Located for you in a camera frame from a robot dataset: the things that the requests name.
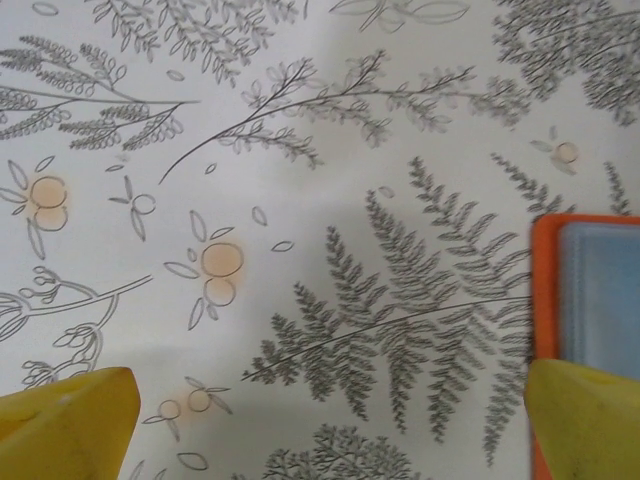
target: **yellow plastic piece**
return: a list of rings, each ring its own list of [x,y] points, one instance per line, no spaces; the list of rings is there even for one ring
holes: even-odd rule
[[[115,480],[139,412],[128,368],[0,397],[0,479]]]
[[[640,478],[640,382],[541,359],[525,403],[554,480]]]

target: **botanical print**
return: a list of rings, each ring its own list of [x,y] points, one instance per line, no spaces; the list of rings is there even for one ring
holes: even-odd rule
[[[279,23],[294,23],[298,10],[289,0],[85,0],[94,22],[110,24],[120,51],[133,49],[153,62],[156,51],[198,61],[217,83],[236,84],[240,69],[269,46]]]
[[[364,17],[361,32],[377,21],[383,31],[394,33],[408,20],[443,25],[459,20],[468,10],[469,5],[456,0],[341,0],[331,13]]]
[[[631,215],[632,212],[629,208],[627,192],[622,186],[622,179],[620,178],[620,174],[618,173],[616,166],[612,162],[605,162],[604,168],[607,173],[609,188],[611,189],[611,193],[609,194],[609,198],[612,201],[609,206],[611,213],[623,216]]]
[[[340,124],[352,123],[360,128],[362,139],[371,148],[379,147],[391,135],[391,118],[374,114],[374,99],[380,98],[389,112],[404,111],[409,121],[420,131],[444,133],[452,119],[439,112],[444,104],[456,108],[467,101],[472,113],[485,113],[505,126],[515,125],[529,112],[528,93],[513,80],[491,77],[485,92],[469,91],[476,78],[472,67],[457,70],[436,68],[421,75],[419,86],[404,82],[397,87],[381,87],[378,80],[385,76],[383,66],[390,60],[384,50],[366,57],[347,61],[349,70],[344,80],[327,82],[318,78],[311,59],[303,58],[289,65],[281,63],[267,69],[268,86],[260,80],[242,93],[243,100],[253,109],[248,117],[206,138],[177,159],[160,180],[162,183],[180,163],[211,142],[231,147],[237,154],[251,151],[253,146],[275,147],[291,161],[304,158],[314,169],[324,161],[312,144],[314,138],[302,138],[294,128],[278,130],[269,127],[276,116],[305,118],[310,122],[328,120]],[[293,94],[301,91],[302,99]]]
[[[407,456],[386,437],[363,437],[356,427],[322,425],[313,435],[316,447],[300,453],[278,449],[265,463],[262,478],[274,480],[432,480],[414,472]],[[250,480],[234,474],[231,480]]]
[[[182,133],[175,112],[194,101],[147,101],[116,88],[127,66],[100,47],[83,43],[77,53],[43,37],[20,37],[23,48],[0,50],[0,66],[33,74],[61,93],[0,85],[0,140],[23,137],[55,125],[75,135],[69,147],[100,150],[122,143],[137,150]],[[98,104],[102,110],[90,120],[68,122],[75,104]]]
[[[187,398],[187,406],[194,413],[202,413],[208,410],[212,405],[216,405],[222,411],[233,414],[231,407],[220,397],[220,393],[227,392],[229,388],[207,387],[205,384],[192,377],[184,377],[185,381],[194,390],[189,393]],[[182,414],[182,407],[176,400],[169,399],[162,402],[157,409],[156,415],[152,415],[142,421],[144,425],[152,425],[154,423],[165,423],[176,442],[180,441],[180,431],[176,420]]]
[[[524,367],[529,358],[530,299],[528,249],[513,248],[514,232],[487,236],[496,213],[475,214],[478,202],[445,194],[420,159],[410,162],[411,185],[444,250],[429,248],[370,191],[367,214],[387,264],[390,282],[358,262],[336,227],[327,229],[327,261],[338,304],[331,306],[305,285],[294,288],[302,321],[276,314],[276,341],[263,340],[261,356],[243,380],[285,385],[303,381],[324,401],[342,391],[352,412],[369,419],[367,400],[376,378],[374,359],[390,376],[389,400],[397,428],[406,414],[419,376],[428,371],[428,421],[438,442],[470,384],[498,356],[495,394],[487,407],[485,451],[493,460],[509,419],[521,407]],[[442,268],[448,257],[453,268]]]
[[[27,236],[40,260],[46,258],[42,234],[59,232],[69,220],[67,186],[62,178],[45,172],[54,159],[52,155],[38,162],[32,177],[16,162],[8,160],[9,173],[17,189],[0,188],[0,198],[13,204],[11,215],[26,217]]]
[[[36,321],[34,319],[39,317],[54,316],[98,303],[104,305],[105,309],[99,320],[68,328],[53,342],[54,348],[71,349],[72,356],[69,360],[56,366],[40,360],[24,362],[22,368],[28,374],[22,383],[26,388],[93,371],[104,345],[101,329],[116,313],[120,296],[152,280],[147,275],[113,290],[98,293],[86,285],[62,279],[44,266],[35,267],[33,272],[36,274],[33,278],[36,287],[23,287],[18,290],[18,295],[0,293],[0,342],[9,340],[27,322]],[[57,303],[56,298],[62,290],[74,292],[78,299],[69,303]],[[43,306],[36,307],[36,302]]]
[[[637,120],[640,10],[609,0],[496,0],[510,10],[495,19],[501,62],[521,67],[533,96],[550,99],[581,74],[587,103],[628,126]]]
[[[195,210],[189,212],[191,233],[198,243],[203,244],[200,252],[187,248],[187,260],[194,266],[181,262],[165,262],[165,268],[174,275],[187,280],[203,282],[202,295],[198,297],[187,328],[192,330],[200,323],[206,312],[211,320],[218,320],[218,309],[231,304],[236,298],[236,284],[241,280],[244,266],[242,248],[223,237],[235,227],[217,229],[211,235],[202,216]]]
[[[124,197],[111,197],[110,201],[127,205],[129,208],[129,216],[131,218],[131,226],[143,242],[147,240],[147,232],[144,227],[144,219],[146,215],[151,215],[156,210],[156,199],[148,193],[134,194],[131,179],[124,176]]]
[[[558,128],[553,125],[549,128],[549,142],[532,140],[531,145],[536,150],[548,153],[551,164],[567,175],[575,175],[575,165],[580,157],[578,147],[572,142],[558,143]]]

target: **leafy branch drawing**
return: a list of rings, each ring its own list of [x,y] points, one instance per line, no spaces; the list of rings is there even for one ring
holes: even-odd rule
[[[274,480],[420,480],[407,455],[387,437],[370,440],[356,427],[322,425],[313,435],[315,448],[300,453],[278,449],[266,461],[262,478]],[[231,480],[249,480],[234,474]]]
[[[171,139],[183,127],[174,113],[194,101],[146,101],[117,88],[127,74],[126,65],[99,47],[82,44],[78,53],[51,40],[33,35],[20,37],[25,48],[0,50],[0,66],[30,73],[63,93],[27,90],[0,85],[0,124],[17,121],[0,130],[0,140],[31,135],[58,125],[60,131],[79,137],[71,148],[97,150],[122,143],[123,150],[137,150]],[[96,92],[106,94],[98,98]],[[102,104],[97,118],[71,119],[74,104]],[[128,138],[123,141],[124,132]]]
[[[236,84],[240,68],[251,57],[268,48],[273,25],[294,23],[295,2],[285,0],[85,0],[97,3],[94,22],[111,20],[111,36],[121,39],[120,50],[133,47],[153,62],[155,51],[171,47],[169,55],[183,61],[200,62],[202,73],[210,72],[217,83]]]
[[[610,209],[611,212],[616,215],[631,215],[631,209],[629,208],[629,199],[627,198],[627,192],[622,185],[622,179],[618,173],[618,169],[611,162],[605,162],[604,168],[607,172],[607,180],[609,181],[609,188],[611,193],[609,198],[612,200]]]
[[[476,202],[457,207],[460,195],[445,197],[444,186],[435,185],[422,161],[414,159],[410,167],[417,198],[426,204],[424,212],[434,216],[432,226],[443,229],[439,240],[449,246],[428,253],[429,240],[419,239],[417,231],[409,231],[375,192],[369,192],[366,210],[389,284],[380,281],[380,273],[365,274],[365,266],[348,253],[338,230],[329,227],[327,261],[337,306],[296,284],[301,320],[273,316],[276,340],[263,340],[261,356],[253,359],[243,380],[281,380],[285,385],[304,381],[319,401],[340,390],[352,412],[367,420],[366,401],[378,381],[374,359],[381,358],[388,365],[393,417],[404,432],[411,392],[428,370],[429,423],[434,438],[443,442],[456,405],[486,368],[487,358],[497,356],[499,363],[520,369],[526,366],[530,307],[522,287],[529,278],[529,251],[509,249],[518,237],[513,232],[485,241],[496,214],[472,221]],[[444,255],[454,259],[453,268],[439,268]],[[470,301],[450,304],[460,292]],[[511,403],[521,403],[522,384],[505,378],[501,370],[490,399],[494,414],[488,413],[486,420],[493,441],[485,447],[488,462],[515,414]]]
[[[425,25],[442,25],[461,19],[469,5],[453,1],[429,0],[341,0],[330,11],[337,15],[363,16],[360,31],[374,21],[387,33],[400,30],[408,20]]]
[[[498,118],[505,125],[514,125],[528,112],[527,93],[512,80],[499,77],[489,79],[484,93],[468,91],[475,78],[472,68],[457,71],[435,69],[423,74],[420,87],[412,88],[405,82],[396,88],[383,88],[377,80],[384,76],[382,69],[388,55],[379,50],[373,55],[347,61],[349,71],[343,81],[328,83],[317,78],[317,70],[310,59],[302,59],[290,65],[280,64],[267,69],[272,82],[270,88],[254,81],[251,90],[242,98],[253,109],[244,120],[208,137],[176,160],[165,172],[160,183],[180,163],[211,142],[231,147],[234,152],[250,151],[254,146],[282,150],[286,158],[294,161],[306,158],[310,168],[323,163],[312,145],[313,137],[300,137],[294,128],[270,128],[269,120],[276,115],[306,118],[310,122],[325,120],[340,124],[352,123],[360,127],[362,139],[371,147],[378,147],[390,135],[390,118],[374,115],[374,99],[384,100],[390,112],[404,110],[407,118],[419,130],[446,131],[451,118],[438,113],[440,103],[455,108],[459,100],[467,100],[472,112],[486,113]],[[317,93],[302,99],[294,98],[296,92],[315,90]]]
[[[521,66],[523,79],[545,101],[562,81],[581,73],[588,104],[613,113],[616,123],[637,120],[640,10],[618,11],[609,0],[496,0],[501,62]]]
[[[108,292],[98,293],[86,285],[63,280],[54,271],[43,266],[35,267],[33,272],[36,274],[33,282],[40,288],[24,287],[18,290],[18,295],[0,293],[0,321],[2,321],[0,342],[8,340],[18,333],[28,321],[37,317],[56,315],[97,303],[106,305],[106,309],[100,320],[68,328],[53,343],[56,348],[73,349],[74,353],[71,359],[55,367],[42,361],[26,361],[22,366],[29,371],[22,382],[26,388],[55,382],[63,378],[61,375],[66,370],[69,370],[68,376],[94,370],[104,343],[101,329],[116,312],[120,296],[152,280],[152,277],[147,275]],[[81,299],[56,305],[56,298],[63,290],[72,291],[80,295]],[[36,307],[36,301],[45,306]]]

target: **orange tablet case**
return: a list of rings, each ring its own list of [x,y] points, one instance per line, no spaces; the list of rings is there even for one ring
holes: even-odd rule
[[[545,215],[533,226],[533,334],[536,358],[559,358],[558,338],[558,235],[571,222],[640,225],[638,217],[608,215]],[[552,480],[535,443],[534,480]]]

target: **stem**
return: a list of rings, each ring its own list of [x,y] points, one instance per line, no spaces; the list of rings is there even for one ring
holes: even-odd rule
[[[385,322],[380,322],[380,323],[378,323],[376,325],[372,325],[372,326],[369,326],[369,327],[364,327],[364,328],[361,328],[359,330],[356,330],[356,331],[353,331],[353,332],[350,332],[350,333],[345,333],[344,335],[341,335],[339,337],[332,338],[332,339],[329,339],[329,340],[325,340],[324,342],[316,343],[315,345],[312,345],[310,347],[298,350],[297,352],[292,353],[291,355],[283,358],[282,360],[279,360],[279,361],[277,361],[275,363],[272,363],[271,365],[267,365],[266,367],[261,368],[260,370],[256,370],[253,373],[245,375],[244,377],[241,378],[241,381],[249,380],[249,379],[259,375],[260,373],[265,372],[265,371],[275,367],[276,365],[279,365],[279,364],[284,363],[284,362],[288,362],[292,358],[297,357],[298,355],[302,355],[302,354],[304,354],[304,353],[306,353],[306,352],[308,352],[310,350],[315,350],[316,348],[320,348],[320,347],[322,347],[324,345],[327,345],[328,343],[338,342],[338,341],[340,341],[340,340],[342,340],[344,338],[349,338],[349,337],[353,337],[354,335],[359,335],[360,333],[366,332],[368,330],[372,330],[374,328],[383,327],[385,325],[393,325],[394,323],[404,322],[405,320],[410,320],[410,319],[413,319],[415,317],[419,317],[421,315],[425,315],[427,313],[440,313],[440,312],[445,312],[447,310],[454,310],[456,308],[471,307],[471,306],[474,306],[474,305],[484,305],[484,304],[488,304],[488,303],[510,302],[510,301],[530,300],[530,299],[531,299],[530,295],[524,295],[524,296],[520,296],[520,297],[500,298],[498,300],[479,300],[477,302],[460,303],[458,305],[450,305],[448,307],[434,308],[433,310],[425,310],[425,311],[422,311],[422,312],[405,315],[404,317],[394,318],[392,320],[387,320]]]
[[[308,103],[313,103],[316,101],[324,101],[324,100],[332,100],[332,99],[337,99],[337,98],[348,98],[348,97],[366,97],[366,96],[374,96],[374,95],[395,95],[398,93],[402,93],[403,95],[425,95],[428,93],[431,93],[432,91],[442,88],[444,85],[448,84],[448,83],[452,83],[455,82],[456,80],[463,78],[463,76],[466,75],[465,73],[462,73],[456,77],[453,77],[451,79],[449,79],[447,82],[444,83],[437,83],[434,86],[430,87],[430,88],[426,88],[423,90],[413,90],[413,91],[404,91],[404,92],[397,92],[396,90],[376,90],[376,91],[371,91],[371,92],[349,92],[349,91],[345,91],[345,92],[341,92],[341,93],[336,93],[333,95],[326,95],[324,97],[314,97],[314,98],[307,98],[305,100],[301,100],[299,102],[295,102],[295,103],[290,103],[289,105],[283,105],[281,107],[278,108],[274,108],[273,110],[269,110],[268,112],[264,112],[261,113],[260,115],[255,115],[255,112],[253,114],[251,114],[250,116],[248,116],[247,118],[245,118],[244,120],[242,120],[241,122],[236,123],[235,125],[232,125],[229,128],[226,128],[218,133],[216,133],[215,135],[203,140],[202,142],[200,142],[198,145],[196,145],[195,147],[193,147],[192,149],[190,149],[187,153],[185,153],[184,155],[182,155],[178,160],[176,160],[175,162],[173,162],[173,164],[169,167],[169,169],[164,173],[164,175],[162,176],[162,178],[160,179],[160,182],[158,182],[158,184],[161,184],[162,182],[164,182],[164,180],[167,178],[167,176],[169,176],[169,174],[173,171],[173,169],[175,169],[180,163],[182,163],[182,161],[187,158],[189,155],[191,155],[192,153],[196,152],[197,150],[199,150],[200,148],[204,147],[205,145],[207,145],[208,143],[211,143],[215,140],[218,140],[221,137],[224,137],[226,134],[228,134],[229,132],[233,131],[234,129],[241,127],[243,125],[246,125],[247,123],[253,121],[253,120],[259,120],[261,118],[265,118],[268,117],[270,115],[274,115],[276,113],[282,112],[284,110],[287,110],[289,108],[296,108],[296,107],[300,107],[303,105],[306,105]],[[471,97],[473,96],[472,94],[458,94],[459,96],[465,96],[465,97]]]
[[[104,98],[78,98],[78,97],[71,97],[69,95],[58,95],[55,93],[37,92],[35,90],[27,90],[24,88],[0,85],[0,90],[2,89],[13,90],[15,92],[26,93],[28,95],[37,95],[39,97],[58,98],[62,100],[73,100],[77,102],[87,102],[87,103],[115,103],[115,104],[145,103],[147,105],[175,105],[178,103],[182,105],[186,105],[186,104],[200,103],[200,100],[184,100],[184,101],[183,100],[150,100],[150,101],[147,101],[147,100],[134,99],[133,101],[130,101],[130,100],[107,100]]]
[[[535,45],[536,43],[541,42],[542,40],[546,40],[547,38],[555,37],[556,35],[560,35],[561,33],[570,32],[572,30],[575,30],[576,28],[586,27],[588,25],[593,25],[594,23],[605,22],[607,20],[611,20],[611,19],[614,19],[614,18],[620,18],[620,17],[626,17],[626,16],[638,15],[638,14],[640,14],[640,10],[630,10],[628,12],[609,15],[608,17],[596,18],[596,19],[590,20],[588,22],[579,23],[579,24],[573,25],[571,27],[563,28],[562,30],[558,30],[557,32],[549,33],[548,35],[545,35],[543,37],[536,38],[535,40],[533,40],[531,42],[531,44]]]
[[[153,280],[151,275],[147,275],[145,277],[139,278],[131,283],[127,283],[121,287],[118,287],[114,290],[102,293],[97,297],[87,298],[85,300],[80,300],[78,302],[67,303],[65,305],[58,305],[56,307],[45,307],[45,308],[34,308],[29,311],[29,317],[40,317],[45,315],[54,315],[60,312],[66,312],[68,310],[73,310],[76,308],[86,307],[87,305],[93,305],[94,303],[101,302],[103,300],[107,300],[109,298],[113,298],[114,296],[123,294],[128,292],[129,290],[133,290],[134,288],[141,287],[145,283],[149,283]]]

